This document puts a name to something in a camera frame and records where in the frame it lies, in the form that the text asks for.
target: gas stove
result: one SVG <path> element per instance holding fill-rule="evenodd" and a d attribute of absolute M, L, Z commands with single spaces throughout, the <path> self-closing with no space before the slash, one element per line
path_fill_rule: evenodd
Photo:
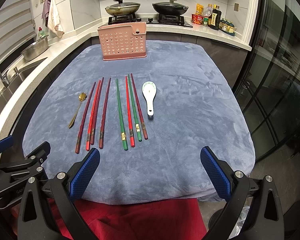
<path fill-rule="evenodd" d="M 135 14 L 113 16 L 109 17 L 108 23 L 104 24 L 111 25 L 117 23 L 130 23 L 130 22 L 146 22 L 147 24 L 164 24 L 164 25 L 177 25 L 193 28 L 192 25 L 187 23 L 183 16 L 163 15 L 158 14 L 155 18 L 137 18 Z"/>

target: glass door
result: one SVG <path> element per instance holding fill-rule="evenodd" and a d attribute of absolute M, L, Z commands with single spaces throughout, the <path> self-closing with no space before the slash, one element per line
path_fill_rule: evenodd
<path fill-rule="evenodd" d="M 300 5 L 262 0 L 261 27 L 236 99 L 256 161 L 287 143 L 300 143 Z"/>

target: white towel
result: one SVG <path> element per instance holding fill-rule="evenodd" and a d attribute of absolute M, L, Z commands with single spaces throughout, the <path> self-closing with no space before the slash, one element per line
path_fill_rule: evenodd
<path fill-rule="evenodd" d="M 65 33 L 62 29 L 59 13 L 55 0 L 51 0 L 49 17 L 48 17 L 48 28 L 53 31 L 59 38 Z"/>

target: pan handle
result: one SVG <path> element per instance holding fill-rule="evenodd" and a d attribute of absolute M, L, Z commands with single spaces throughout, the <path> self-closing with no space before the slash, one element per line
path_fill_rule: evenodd
<path fill-rule="evenodd" d="M 115 6 L 107 6 L 106 7 L 106 10 L 120 10 L 120 8 L 119 7 L 115 7 Z"/>
<path fill-rule="evenodd" d="M 114 2 L 122 3 L 123 0 L 113 0 Z"/>

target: chopstick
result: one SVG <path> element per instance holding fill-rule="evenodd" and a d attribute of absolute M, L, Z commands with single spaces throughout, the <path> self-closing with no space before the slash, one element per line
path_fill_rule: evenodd
<path fill-rule="evenodd" d="M 87 142 L 86 142 L 86 150 L 89 151 L 90 150 L 90 135 L 91 135 L 91 128 L 92 128 L 92 123 L 93 123 L 93 118 L 94 118 L 94 111 L 95 111 L 95 107 L 96 107 L 96 101 L 97 101 L 97 97 L 98 97 L 98 92 L 99 92 L 99 87 L 100 87 L 100 80 L 98 82 L 98 86 L 96 89 L 96 94 L 94 96 L 94 100 L 93 100 L 93 105 L 92 105 L 92 109 L 91 109 L 91 114 L 90 114 L 90 121 L 89 121 L 89 127 L 88 127 L 88 135 L 87 135 Z"/>
<path fill-rule="evenodd" d="M 118 110 L 119 110 L 119 119 L 120 119 L 121 139 L 122 139 L 123 149 L 126 151 L 126 150 L 128 150 L 128 144 L 127 144 L 126 132 L 124 130 L 124 123 L 123 123 L 123 116 L 122 116 L 122 109 L 121 109 L 118 79 L 116 79 L 116 83 L 117 83 L 117 98 L 118 98 Z"/>
<path fill-rule="evenodd" d="M 99 148 L 100 149 L 103 148 L 103 137 L 104 137 L 104 133 L 105 133 L 106 111 L 107 111 L 107 104 L 108 104 L 110 82 L 111 82 L 111 78 L 109 78 L 109 83 L 108 83 L 108 87 L 107 87 L 105 103 L 103 105 L 102 121 L 101 121 L 101 127 L 100 127 L 100 138 L 99 138 Z"/>
<path fill-rule="evenodd" d="M 127 109 L 128 109 L 128 123 L 129 123 L 129 134 L 130 134 L 130 143 L 131 147 L 135 147 L 133 129 L 132 129 L 132 119 L 130 111 L 130 100 L 129 100 L 129 89 L 128 89 L 128 78 L 126 76 L 126 94 L 127 94 Z"/>
<path fill-rule="evenodd" d="M 90 136 L 90 144 L 94 145 L 94 136 L 95 136 L 95 130 L 96 130 L 96 124 L 97 124 L 97 115 L 98 115 L 98 108 L 99 108 L 99 102 L 100 102 L 100 95 L 101 95 L 101 89 L 102 89 L 102 85 L 103 85 L 103 80 L 105 78 L 103 77 L 101 79 L 101 84 L 100 84 L 100 89 L 98 92 L 98 97 L 97 97 L 97 103 L 96 106 L 94 108 L 94 113 L 93 113 L 93 121 L 92 121 L 92 128 L 91 128 L 91 136 Z"/>
<path fill-rule="evenodd" d="M 136 96 L 136 102 L 137 102 L 138 112 L 139 112 L 139 116 L 140 116 L 140 122 L 141 122 L 142 131 L 143 131 L 143 136 L 145 137 L 145 140 L 147 140 L 148 134 L 147 134 L 147 130 L 146 130 L 146 125 L 145 125 L 145 121 L 143 120 L 141 107 L 140 107 L 140 103 L 139 103 L 139 99 L 138 99 L 138 95 L 137 95 L 137 89 L 136 89 L 136 85 L 134 84 L 132 73 L 131 73 L 131 80 L 132 80 L 132 85 L 133 85 L 133 89 L 134 89 L 134 95 Z"/>
<path fill-rule="evenodd" d="M 95 85 L 96 85 L 96 83 L 94 82 L 93 87 L 92 87 L 91 92 L 90 92 L 90 95 L 89 95 L 89 98 L 88 98 L 88 101 L 87 101 L 87 104 L 86 104 L 86 108 L 85 108 L 84 113 L 83 113 L 83 117 L 82 117 L 82 121 L 81 121 L 81 125 L 80 125 L 80 130 L 79 130 L 79 133 L 78 133 L 77 144 L 75 146 L 75 153 L 79 153 L 79 151 L 80 151 L 80 144 L 81 144 L 81 139 L 82 139 L 84 122 L 86 121 L 86 116 L 87 116 L 87 112 L 88 112 L 88 108 L 89 108 L 89 104 L 90 104 L 90 99 L 91 99 L 91 96 L 92 96 Z"/>
<path fill-rule="evenodd" d="M 138 137 L 138 141 L 141 142 L 142 141 L 142 137 L 141 137 L 141 132 L 140 132 L 138 115 L 137 115 L 137 111 L 136 111 L 136 105 L 134 104 L 133 92 L 132 92 L 132 87 L 131 87 L 131 82 L 130 82 L 130 76 L 129 75 L 128 75 L 128 80 L 129 80 L 131 103 L 132 103 L 132 109 L 133 109 L 133 117 L 134 117 L 134 122 L 136 124 L 136 130 L 137 130 L 137 137 Z"/>

